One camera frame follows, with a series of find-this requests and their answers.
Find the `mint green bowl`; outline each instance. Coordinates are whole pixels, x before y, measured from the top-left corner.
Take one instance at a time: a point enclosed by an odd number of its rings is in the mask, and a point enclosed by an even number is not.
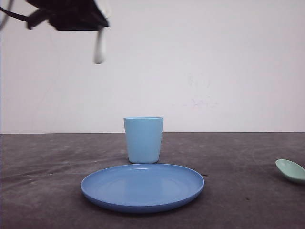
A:
[[[285,178],[295,183],[305,184],[305,169],[302,166],[285,159],[278,159],[275,164]]]

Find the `white wall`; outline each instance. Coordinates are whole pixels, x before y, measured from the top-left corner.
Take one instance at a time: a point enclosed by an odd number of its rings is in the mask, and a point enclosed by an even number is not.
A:
[[[174,132],[305,131],[304,0],[110,3],[102,65],[92,62],[96,32],[9,20],[3,133],[123,132],[125,116],[142,115]]]

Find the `light blue cup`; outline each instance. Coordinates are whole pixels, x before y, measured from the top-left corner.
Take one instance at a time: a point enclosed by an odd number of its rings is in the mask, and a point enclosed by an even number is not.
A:
[[[128,159],[131,163],[155,163],[159,160],[163,118],[124,118]]]

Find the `blue plate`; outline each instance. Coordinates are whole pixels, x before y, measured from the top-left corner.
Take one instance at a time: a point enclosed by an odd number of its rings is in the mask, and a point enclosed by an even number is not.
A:
[[[102,208],[152,213],[178,208],[202,191],[203,177],[177,165],[135,164],[106,168],[85,177],[81,190]]]

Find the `gray tablecloth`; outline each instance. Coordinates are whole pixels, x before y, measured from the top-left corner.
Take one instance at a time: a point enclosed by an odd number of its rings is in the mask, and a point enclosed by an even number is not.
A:
[[[204,175],[203,192],[163,213],[96,207],[82,179],[129,164],[124,134],[1,135],[3,229],[303,229],[305,185],[285,180],[275,160],[305,166],[305,133],[165,133],[158,163]]]

